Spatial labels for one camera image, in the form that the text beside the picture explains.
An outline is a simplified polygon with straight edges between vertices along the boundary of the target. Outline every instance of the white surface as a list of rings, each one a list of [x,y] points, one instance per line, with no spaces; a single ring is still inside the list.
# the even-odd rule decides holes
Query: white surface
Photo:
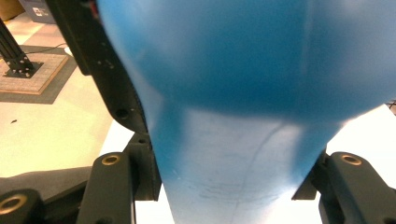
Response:
[[[111,149],[121,151],[126,146],[131,131],[119,124],[111,125],[102,153]],[[369,161],[390,187],[396,187],[396,164],[393,163],[396,149],[396,118],[385,105],[349,121],[329,142],[327,152],[346,151],[357,154]],[[266,217],[265,223],[321,223],[318,212],[318,198],[315,201],[294,202],[286,193],[273,204],[274,209]],[[136,202],[137,223],[174,223],[166,195],[162,189],[160,200]]]

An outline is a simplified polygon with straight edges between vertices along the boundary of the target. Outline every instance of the black cable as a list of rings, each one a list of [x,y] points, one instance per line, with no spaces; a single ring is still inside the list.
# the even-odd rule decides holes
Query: black cable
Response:
[[[53,48],[50,48],[50,49],[43,49],[43,50],[32,51],[32,52],[25,52],[25,54],[41,53],[41,52],[49,51],[49,50],[52,50],[52,49],[56,49],[56,48],[60,47],[61,45],[67,45],[67,44],[66,43],[62,43],[62,44],[59,44],[59,45],[57,45],[57,46],[55,46]]]

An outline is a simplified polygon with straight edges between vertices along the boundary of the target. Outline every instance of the black metal bracket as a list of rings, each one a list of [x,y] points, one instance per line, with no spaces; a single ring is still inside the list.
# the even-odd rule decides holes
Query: black metal bracket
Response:
[[[0,20],[0,54],[9,67],[6,77],[31,78],[43,63],[32,63]]]
[[[161,184],[150,140],[136,133],[95,160],[88,182],[44,202],[33,189],[0,195],[0,224],[135,223],[134,201],[158,201]]]
[[[110,115],[124,127],[148,134],[132,81],[87,2],[52,0],[47,5],[82,74],[92,75]]]
[[[319,157],[293,200],[321,197],[319,212],[325,224],[395,224],[396,192],[364,158],[346,152]]]

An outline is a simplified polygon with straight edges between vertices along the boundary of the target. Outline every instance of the screw hole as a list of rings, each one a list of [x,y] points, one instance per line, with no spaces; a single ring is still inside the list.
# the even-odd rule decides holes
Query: screw hole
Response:
[[[27,197],[23,194],[13,195],[0,202],[0,215],[11,213],[22,207],[27,201]]]
[[[119,162],[119,160],[120,160],[120,157],[119,157],[119,156],[117,156],[117,155],[110,155],[110,156],[104,157],[104,158],[102,159],[102,164],[103,164],[103,165],[114,165],[114,164],[116,164],[117,162]]]
[[[349,155],[343,155],[341,157],[345,162],[352,164],[352,165],[361,165],[361,160]]]
[[[116,116],[119,119],[128,119],[128,111],[126,109],[119,109],[116,111]]]

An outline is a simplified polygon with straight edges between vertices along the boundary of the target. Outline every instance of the blue inflatable object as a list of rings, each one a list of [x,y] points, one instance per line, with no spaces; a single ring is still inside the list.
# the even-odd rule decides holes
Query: blue inflatable object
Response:
[[[396,96],[393,0],[98,5],[176,223],[263,223],[343,122]]]

